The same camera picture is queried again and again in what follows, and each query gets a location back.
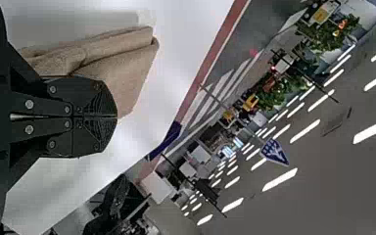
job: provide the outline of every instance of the screw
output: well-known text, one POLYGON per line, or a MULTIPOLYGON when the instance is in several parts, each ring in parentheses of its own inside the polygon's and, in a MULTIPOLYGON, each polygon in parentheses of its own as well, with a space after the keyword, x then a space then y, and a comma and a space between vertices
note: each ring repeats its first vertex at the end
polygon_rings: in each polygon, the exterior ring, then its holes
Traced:
POLYGON ((57 88, 55 86, 50 86, 50 92, 55 94, 57 92, 57 88))
POLYGON ((8 157, 8 151, 4 150, 0 152, 0 160, 5 160, 8 157))
POLYGON ((25 101, 25 107, 27 109, 29 109, 29 110, 32 110, 32 108, 33 108, 33 101, 31 101, 31 100, 25 101))
POLYGON ((51 140, 50 143, 48 143, 48 147, 50 147, 50 149, 54 149, 56 147, 56 142, 51 140))
POLYGON ((33 132, 33 126, 32 125, 27 125, 25 128, 25 133, 30 135, 33 132))

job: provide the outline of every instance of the yellow object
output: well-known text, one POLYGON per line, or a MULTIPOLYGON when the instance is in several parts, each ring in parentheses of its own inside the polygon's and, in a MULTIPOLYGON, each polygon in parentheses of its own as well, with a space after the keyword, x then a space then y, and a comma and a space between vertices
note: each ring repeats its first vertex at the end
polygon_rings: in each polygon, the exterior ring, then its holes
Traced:
POLYGON ((249 112, 259 102, 259 97, 256 94, 249 96, 246 102, 243 104, 243 109, 249 112))

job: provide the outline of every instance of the white wall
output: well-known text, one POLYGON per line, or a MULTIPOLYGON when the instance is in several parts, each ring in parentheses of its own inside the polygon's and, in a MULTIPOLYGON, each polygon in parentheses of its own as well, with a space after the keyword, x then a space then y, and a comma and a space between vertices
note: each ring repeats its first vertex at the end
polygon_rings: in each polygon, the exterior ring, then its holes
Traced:
POLYGON ((79 160, 39 160, 8 193, 4 223, 23 235, 36 235, 162 142, 233 0, 0 3, 9 39, 17 48, 137 24, 153 25, 161 44, 138 104, 121 120, 105 153, 79 160))

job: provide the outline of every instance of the pole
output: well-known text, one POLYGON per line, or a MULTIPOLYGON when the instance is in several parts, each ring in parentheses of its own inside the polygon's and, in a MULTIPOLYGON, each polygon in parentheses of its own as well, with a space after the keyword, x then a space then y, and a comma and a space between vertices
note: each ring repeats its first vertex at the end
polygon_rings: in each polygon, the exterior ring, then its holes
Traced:
POLYGON ((276 56, 278 56, 280 58, 280 60, 284 61, 286 64, 288 64, 288 66, 290 66, 291 68, 294 68, 296 69, 302 76, 304 76, 306 79, 308 79, 312 85, 314 85, 318 90, 320 90, 322 93, 324 93, 325 95, 327 95, 331 100, 333 100, 335 103, 339 104, 340 102, 335 99, 333 96, 330 96, 328 95, 328 93, 320 86, 318 85, 318 83, 316 83, 311 77, 309 77, 308 75, 306 75, 303 71, 301 71, 301 69, 297 68, 297 67, 294 67, 292 66, 292 64, 290 64, 288 61, 286 61, 283 57, 281 57, 277 52, 275 52, 273 49, 270 50, 271 52, 273 52, 276 56))

